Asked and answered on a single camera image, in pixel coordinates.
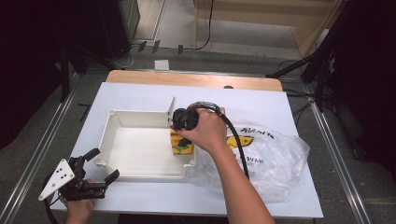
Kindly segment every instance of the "floor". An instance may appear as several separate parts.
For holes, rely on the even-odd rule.
[[[171,9],[176,8],[179,15],[190,15],[191,2],[184,0],[166,1],[158,33],[155,35],[155,40],[161,40],[161,48],[157,53],[152,53],[151,48],[146,48],[139,53],[134,50],[134,65],[128,69],[154,69],[155,61],[168,60],[170,70],[221,72],[248,77],[263,77],[264,74],[273,73],[292,63],[283,63],[286,60],[299,59],[298,51],[290,41],[287,27],[266,27],[267,30],[264,32],[267,32],[266,35],[263,35],[262,32],[250,31],[252,33],[249,36],[241,36],[238,35],[240,32],[221,29],[228,25],[236,25],[235,30],[247,29],[248,27],[256,30],[257,27],[255,25],[244,26],[244,24],[221,22],[213,22],[212,24],[214,33],[213,38],[211,38],[211,45],[208,46],[209,49],[185,51],[183,54],[177,54],[176,46],[178,44],[191,45],[191,33],[185,32],[189,29],[189,22],[191,21],[189,21],[190,19],[178,20],[176,13],[172,13]],[[201,27],[205,29],[204,21],[201,22]],[[236,36],[236,38],[219,43],[221,36],[216,34],[217,30],[230,32],[227,36],[230,38]],[[249,40],[248,44],[241,41],[247,39]],[[201,35],[199,40],[201,40],[201,43],[204,42],[205,36]],[[131,61],[130,56],[125,55],[118,62],[127,64],[129,61]],[[51,141],[45,159],[39,165],[30,188],[23,195],[24,199],[21,204],[15,205],[19,209],[14,214],[15,218],[11,223],[49,223],[46,219],[44,206],[37,199],[41,192],[43,179],[56,166],[60,158],[70,156],[84,124],[81,118],[83,118],[86,108],[78,104],[91,104],[101,82],[106,80],[108,74],[108,71],[100,64],[93,61],[89,62],[90,69],[87,74],[78,75],[74,97],[71,99],[63,121]],[[283,88],[305,91],[304,84],[298,78],[300,74],[300,70],[295,70],[282,77],[280,80]],[[41,137],[45,134],[45,130],[59,106],[60,95],[60,89],[55,91],[27,123],[18,138],[8,147],[0,150],[0,158],[3,159],[3,162],[0,163],[1,210],[6,207],[10,193],[15,190],[16,184],[25,172],[26,165],[35,154],[36,147],[40,144]],[[306,97],[290,97],[289,101],[291,111],[296,111],[306,105],[308,99]],[[389,171],[374,161],[361,162],[356,160],[353,154],[353,146],[347,139],[339,118],[328,109],[324,111],[324,115],[351,178],[363,200],[371,223],[394,223],[394,220],[396,220],[396,213],[394,212],[396,210],[396,184],[391,179]],[[332,161],[331,153],[315,120],[313,110],[306,109],[296,126],[299,135],[311,146],[308,164],[311,168],[324,218],[317,220],[278,218],[276,222],[359,223],[352,212],[345,189]],[[59,221],[64,220],[65,212],[54,213]],[[183,218],[175,217],[174,221],[176,223],[208,223],[207,219]],[[117,214],[94,213],[90,223],[117,223],[118,221],[119,216]]]

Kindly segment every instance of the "human hand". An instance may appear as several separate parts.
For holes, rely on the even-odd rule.
[[[196,112],[199,116],[197,126],[190,131],[177,130],[177,134],[189,139],[210,154],[227,147],[227,127],[224,120],[208,109],[197,108]],[[224,107],[220,108],[220,112],[225,114]]]
[[[92,179],[87,179],[89,183],[95,183]],[[85,224],[90,219],[96,199],[81,201],[67,201],[66,224]]]

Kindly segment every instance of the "black device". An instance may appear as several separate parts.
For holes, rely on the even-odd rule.
[[[89,183],[87,180],[84,179],[84,162],[90,161],[99,153],[99,149],[94,148],[84,156],[80,156],[78,158],[70,158],[69,166],[75,174],[75,178],[73,178],[70,182],[68,182],[59,189],[62,197],[64,197],[67,201],[79,201],[83,199],[103,199],[105,198],[107,187],[120,176],[119,170],[116,170],[105,178],[105,183]]]
[[[95,156],[97,156],[99,153],[100,153],[99,149],[94,148],[91,151],[89,151],[87,154],[85,154],[84,156],[80,156],[77,158],[71,157],[69,159],[68,165],[70,166],[71,172],[73,172],[73,174],[67,174],[67,175],[72,176],[72,179],[69,180],[69,182],[67,182],[65,185],[61,186],[58,189],[60,196],[58,197],[58,199],[56,201],[58,201],[61,197],[67,201],[80,201],[80,200],[84,200],[84,199],[103,199],[103,198],[105,198],[105,193],[106,193],[108,186],[111,183],[113,183],[120,176],[120,172],[119,172],[119,170],[115,170],[112,174],[110,174],[108,177],[105,178],[104,183],[90,183],[88,180],[84,179],[85,174],[86,174],[83,169],[85,161],[90,161]],[[44,183],[43,183],[43,190],[45,190],[49,181],[51,181],[51,179],[53,179],[53,176],[55,175],[55,173],[58,173],[60,171],[63,171],[63,169],[61,168],[60,170],[55,170],[55,172],[49,174],[46,177],[46,179],[44,180]],[[54,215],[52,214],[52,212],[50,210],[51,204],[47,200],[48,196],[49,196],[48,194],[45,195],[45,198],[43,199],[44,205],[46,206],[46,213],[47,213],[49,220],[52,224],[58,224],[58,221],[56,220],[56,218],[54,217]]]
[[[137,0],[73,0],[70,12],[74,41],[113,60],[130,49],[140,21]]]
[[[396,3],[356,2],[339,34],[343,42],[336,45],[333,72],[325,84],[356,157],[381,163],[396,180]]]
[[[197,105],[185,108],[179,108],[173,113],[173,124],[175,130],[192,130],[198,124],[199,115],[196,111],[197,108],[206,108],[214,111],[219,116],[222,115],[220,107],[209,102],[199,102]]]

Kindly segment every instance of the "metal frame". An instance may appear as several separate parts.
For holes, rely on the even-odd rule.
[[[307,93],[313,93],[312,88],[308,85],[304,85]],[[317,120],[320,131],[323,135],[324,141],[326,143],[327,149],[329,149],[330,156],[332,157],[332,162],[334,164],[335,170],[340,178],[341,184],[346,192],[346,197],[349,201],[352,212],[358,223],[369,224],[372,223],[368,213],[364,207],[363,200],[359,194],[358,189],[350,175],[344,159],[340,153],[340,150],[335,143],[334,137],[332,136],[332,131],[327,123],[324,113],[318,110],[315,103],[311,105],[312,111],[314,112],[315,119]]]
[[[35,179],[35,175],[37,174],[38,169],[40,168],[40,165],[50,148],[52,139],[57,133],[59,126],[64,119],[64,115],[66,114],[70,103],[73,100],[76,86],[78,83],[78,75],[74,74],[71,81],[72,89],[70,91],[70,94],[64,99],[62,103],[59,104],[55,115],[52,117],[52,120],[50,121],[47,130],[44,132],[37,148],[35,149],[35,153],[33,154],[32,159],[30,159],[23,174],[21,175],[20,180],[11,191],[7,204],[2,214],[0,215],[0,223],[12,223],[14,217],[17,215],[17,212],[20,209],[21,203],[23,202],[27,191],[32,185],[33,180]]]

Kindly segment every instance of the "black cable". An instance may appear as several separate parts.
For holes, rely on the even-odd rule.
[[[49,175],[47,175],[47,177],[44,179],[43,189],[47,186],[48,182],[50,181],[50,178],[52,177],[52,174],[53,174],[53,172],[50,173]],[[53,205],[55,202],[50,204],[48,199],[44,199],[43,202],[44,202],[44,205],[46,206],[46,213],[47,213],[47,216],[49,217],[50,223],[51,224],[58,224],[58,221],[56,220],[55,216],[52,214],[52,211],[50,210],[50,206]]]
[[[198,49],[193,49],[193,50],[203,49],[204,47],[206,47],[207,43],[209,43],[209,40],[210,40],[210,25],[212,23],[212,14],[213,14],[213,1],[214,0],[212,0],[212,5],[210,6],[210,14],[209,14],[209,31],[208,31],[209,32],[209,36],[207,37],[206,43],[202,47],[200,47]]]
[[[145,49],[154,49],[154,48],[157,48],[157,49],[171,49],[171,50],[177,51],[177,49],[168,48],[168,47],[160,47],[160,46],[154,47],[154,46],[150,46],[150,45],[146,45],[146,46],[145,46]]]
[[[58,201],[61,199],[61,197],[62,197],[62,195],[59,195],[59,194],[58,194],[58,198],[57,198],[55,201],[53,201],[53,202],[49,205],[49,207],[51,207],[53,204],[55,204],[56,202],[58,202]]]
[[[125,68],[129,68],[129,67],[131,67],[132,65],[134,65],[134,55],[132,54],[132,50],[134,50],[134,49],[137,49],[137,46],[133,46],[133,47],[131,47],[130,49],[129,49],[129,55],[131,56],[131,62],[130,63],[128,63],[127,65],[122,65],[122,64],[120,64],[120,63],[117,63],[116,61],[114,61],[114,60],[110,60],[110,62],[111,63],[114,63],[115,65],[117,65],[120,69],[125,69]]]
[[[198,109],[198,108],[205,108],[205,109],[213,110],[213,107],[211,107],[211,106],[195,105],[190,108],[187,108],[187,110],[180,116],[180,118],[178,118],[178,121],[181,121],[181,119],[183,117],[187,116],[192,110]],[[215,112],[224,120],[224,122],[228,125],[231,132],[233,133],[233,136],[235,137],[235,140],[236,140],[236,144],[238,145],[239,155],[240,155],[240,159],[242,162],[242,166],[244,168],[245,176],[247,177],[247,179],[250,179],[249,174],[248,174],[248,165],[247,165],[247,161],[245,159],[244,149],[242,148],[241,140],[239,139],[239,135],[236,132],[235,127],[233,126],[233,124],[230,122],[230,120],[224,114],[222,114],[221,112],[218,112],[218,111],[215,111]]]
[[[307,63],[312,63],[312,61],[314,61],[314,60],[315,60],[315,53],[312,53],[312,54],[308,55],[307,57],[297,61],[296,63],[293,63],[293,64],[287,66],[286,68],[284,68],[280,71],[277,71],[273,74],[265,75],[265,77],[271,77],[271,78],[282,77],[282,76],[286,75],[287,73],[289,73],[297,68],[300,68],[301,66],[303,66]]]
[[[283,61],[283,62],[281,62],[281,63],[279,63],[278,65],[277,65],[277,71],[279,72],[280,71],[280,65],[282,65],[282,64],[284,64],[284,63],[297,63],[298,62],[298,60],[286,60],[286,61]],[[303,70],[301,69],[301,66],[299,67],[299,70],[300,70],[300,72],[301,72],[301,74],[303,73]]]
[[[295,90],[290,90],[290,89],[284,89],[283,91],[291,91],[297,94],[290,94],[290,93],[286,93],[286,95],[288,97],[315,97],[315,94],[310,94],[310,93],[305,93],[302,91],[295,91]]]
[[[294,116],[294,117],[297,116],[297,115],[299,115],[298,118],[297,118],[297,120],[296,120],[296,122],[295,122],[296,127],[297,127],[297,125],[298,125],[298,121],[300,120],[301,115],[302,115],[302,114],[304,113],[304,111],[305,111],[310,105],[312,105],[312,103],[314,103],[314,102],[315,102],[315,99],[313,98],[313,99],[311,99],[306,105],[304,105],[304,106],[301,107],[300,109],[298,109],[298,110],[296,110],[296,111],[293,112],[293,116]]]
[[[247,179],[250,179],[249,175],[248,175],[248,165],[247,165],[247,161],[245,159],[245,153],[244,150],[242,149],[242,144],[241,144],[241,139],[239,139],[239,135],[236,132],[235,127],[231,124],[230,120],[227,119],[227,117],[225,117],[224,114],[221,114],[220,117],[225,121],[225,123],[228,125],[228,127],[230,128],[231,132],[233,133],[233,136],[235,137],[236,140],[236,144],[238,145],[238,149],[239,149],[239,154],[240,154],[240,159],[242,161],[242,166],[244,167],[244,173],[245,176],[247,177]]]

